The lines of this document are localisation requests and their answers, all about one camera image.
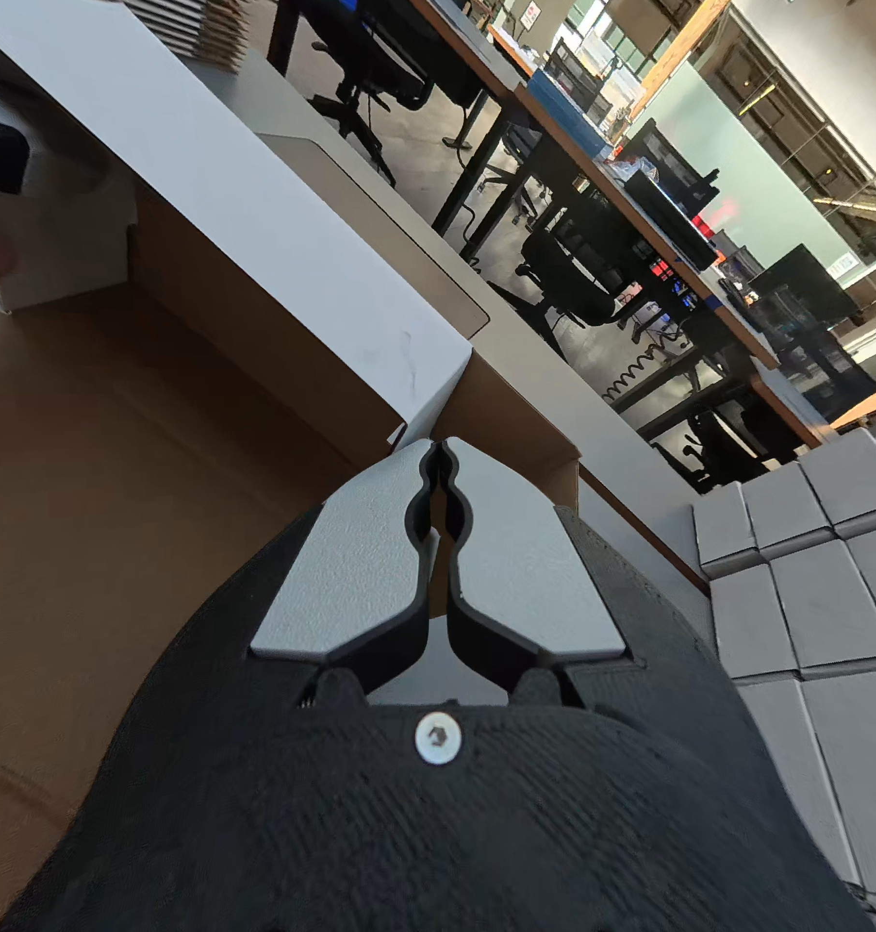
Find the wooden desk with blue board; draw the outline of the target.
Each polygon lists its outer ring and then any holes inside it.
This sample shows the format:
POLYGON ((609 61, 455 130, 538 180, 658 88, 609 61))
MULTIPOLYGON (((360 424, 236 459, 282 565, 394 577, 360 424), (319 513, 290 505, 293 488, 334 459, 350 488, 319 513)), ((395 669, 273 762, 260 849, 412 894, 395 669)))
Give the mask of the wooden desk with blue board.
POLYGON ((735 294, 727 291, 723 276, 711 264, 703 266, 696 260, 696 240, 704 242, 704 238, 694 224, 660 189, 642 200, 630 191, 627 183, 616 180, 605 162, 592 157, 584 146, 593 131, 581 130, 578 121, 566 115, 567 108, 574 107, 574 103, 543 73, 536 72, 528 82, 517 79, 513 88, 505 87, 495 78, 483 80, 482 89, 498 103, 500 112, 461 170, 432 228, 441 236, 447 232, 488 167, 508 126, 518 124, 541 131, 549 145, 560 149, 577 166, 578 172, 650 243, 672 275, 684 282, 744 346, 752 366, 744 379, 777 417, 801 437, 804 427, 789 405, 791 397, 786 391, 790 384, 779 371, 773 349, 744 317, 735 294))

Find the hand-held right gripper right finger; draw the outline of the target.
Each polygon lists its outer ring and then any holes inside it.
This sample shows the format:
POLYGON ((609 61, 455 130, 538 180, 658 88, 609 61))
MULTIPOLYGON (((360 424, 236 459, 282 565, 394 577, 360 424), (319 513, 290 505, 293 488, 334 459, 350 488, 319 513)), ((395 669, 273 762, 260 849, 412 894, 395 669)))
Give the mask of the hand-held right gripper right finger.
POLYGON ((535 668, 614 661, 628 652, 553 502, 520 473, 457 437, 439 449, 453 539, 449 643, 504 690, 535 668))

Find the stack of folded grey boxes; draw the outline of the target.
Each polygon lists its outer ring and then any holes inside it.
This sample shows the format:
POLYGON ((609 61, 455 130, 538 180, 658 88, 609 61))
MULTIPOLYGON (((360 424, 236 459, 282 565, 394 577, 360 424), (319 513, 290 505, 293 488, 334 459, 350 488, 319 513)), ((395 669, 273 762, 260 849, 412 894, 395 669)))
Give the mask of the stack of folded grey boxes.
POLYGON ((723 667, 876 927, 876 436, 719 487, 693 518, 723 667))

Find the long wooden desk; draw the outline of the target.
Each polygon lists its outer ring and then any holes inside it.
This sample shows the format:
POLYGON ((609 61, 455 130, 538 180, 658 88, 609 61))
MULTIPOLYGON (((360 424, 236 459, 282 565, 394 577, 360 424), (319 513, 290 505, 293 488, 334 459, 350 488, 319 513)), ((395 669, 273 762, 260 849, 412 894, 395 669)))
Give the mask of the long wooden desk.
MULTIPOLYGON (((269 64, 271 64, 281 76, 285 76, 289 69, 298 25, 302 19, 306 20, 300 16, 294 3, 295 2, 277 2, 277 12, 273 23, 269 51, 267 53, 269 64)), ((477 74, 481 82, 483 80, 495 78, 505 87, 513 88, 517 79, 524 81, 515 68, 504 61, 501 53, 494 49, 485 34, 478 29, 477 25, 470 20, 469 17, 467 17, 463 8, 458 6, 456 2, 410 3, 428 20, 442 37, 444 43, 457 57, 477 74)), ((474 103, 476 103, 481 96, 492 99, 482 89, 474 103)), ((497 148, 501 146, 506 132, 512 126, 514 125, 510 125, 505 129, 497 148)))

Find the black crate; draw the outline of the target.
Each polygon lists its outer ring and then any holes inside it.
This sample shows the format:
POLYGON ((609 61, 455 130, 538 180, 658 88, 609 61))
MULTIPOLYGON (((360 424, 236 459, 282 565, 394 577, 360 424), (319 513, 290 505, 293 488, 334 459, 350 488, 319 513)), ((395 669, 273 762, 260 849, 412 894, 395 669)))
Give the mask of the black crate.
POLYGON ((658 173, 656 184, 694 219, 718 195, 718 168, 705 175, 695 169, 650 118, 623 146, 621 157, 646 159, 658 173))

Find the black and blue office chair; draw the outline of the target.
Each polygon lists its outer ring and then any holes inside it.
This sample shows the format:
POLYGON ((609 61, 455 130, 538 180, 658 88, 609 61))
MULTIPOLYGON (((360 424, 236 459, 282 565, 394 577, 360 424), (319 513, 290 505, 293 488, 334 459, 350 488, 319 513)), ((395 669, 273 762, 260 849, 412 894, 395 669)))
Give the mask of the black and blue office chair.
POLYGON ((316 94, 307 101, 337 123, 341 137, 354 135, 395 186, 372 119, 361 116, 362 94, 385 110, 383 95, 419 111, 438 87, 453 104, 469 108, 482 82, 410 2, 297 1, 294 6, 318 38, 314 50, 327 54, 343 73, 334 99, 316 94))

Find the stack of flat cardboard sheets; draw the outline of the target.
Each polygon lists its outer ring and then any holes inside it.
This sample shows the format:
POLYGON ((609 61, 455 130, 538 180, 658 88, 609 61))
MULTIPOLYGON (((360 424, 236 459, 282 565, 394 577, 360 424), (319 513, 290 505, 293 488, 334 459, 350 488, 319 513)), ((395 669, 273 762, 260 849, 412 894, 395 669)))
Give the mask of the stack of flat cardboard sheets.
POLYGON ((248 48, 248 1, 124 1, 170 51, 236 74, 248 48))

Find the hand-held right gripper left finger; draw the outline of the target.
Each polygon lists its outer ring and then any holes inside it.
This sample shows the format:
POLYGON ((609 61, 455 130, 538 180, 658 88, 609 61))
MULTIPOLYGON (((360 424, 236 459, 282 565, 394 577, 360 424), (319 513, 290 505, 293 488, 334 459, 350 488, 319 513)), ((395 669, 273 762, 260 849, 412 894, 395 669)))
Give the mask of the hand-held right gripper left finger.
POLYGON ((259 658, 345 667, 372 693, 429 638, 432 440, 349 480, 322 505, 250 642, 259 658))

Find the black computer monitor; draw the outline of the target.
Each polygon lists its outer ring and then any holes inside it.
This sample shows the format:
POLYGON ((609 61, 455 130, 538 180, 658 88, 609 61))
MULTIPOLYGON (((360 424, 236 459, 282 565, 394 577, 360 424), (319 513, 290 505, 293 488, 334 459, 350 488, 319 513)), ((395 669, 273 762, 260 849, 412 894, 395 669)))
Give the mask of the black computer monitor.
POLYGON ((754 277, 748 288, 766 297, 785 286, 817 322, 832 327, 855 319, 860 310, 803 243, 754 277))

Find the white and brown cardboard box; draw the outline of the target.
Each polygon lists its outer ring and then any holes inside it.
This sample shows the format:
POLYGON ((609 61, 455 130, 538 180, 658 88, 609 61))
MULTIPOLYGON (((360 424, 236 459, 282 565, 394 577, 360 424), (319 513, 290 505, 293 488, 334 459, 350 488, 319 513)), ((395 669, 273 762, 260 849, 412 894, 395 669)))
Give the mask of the white and brown cardboard box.
POLYGON ((0 2, 0 100, 59 169, 0 195, 0 919, 141 682, 294 518, 458 434, 578 507, 579 450, 487 358, 511 313, 255 52, 123 3, 0 2))

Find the blue board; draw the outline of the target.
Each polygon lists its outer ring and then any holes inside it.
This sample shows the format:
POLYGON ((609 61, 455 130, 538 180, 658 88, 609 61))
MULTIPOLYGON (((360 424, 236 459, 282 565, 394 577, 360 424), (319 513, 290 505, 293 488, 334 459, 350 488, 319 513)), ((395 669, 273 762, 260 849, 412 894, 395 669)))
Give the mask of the blue board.
POLYGON ((549 117, 586 153, 597 162, 611 157, 614 147, 595 123, 570 98, 561 85, 542 68, 537 68, 526 84, 526 90, 541 105, 549 117))

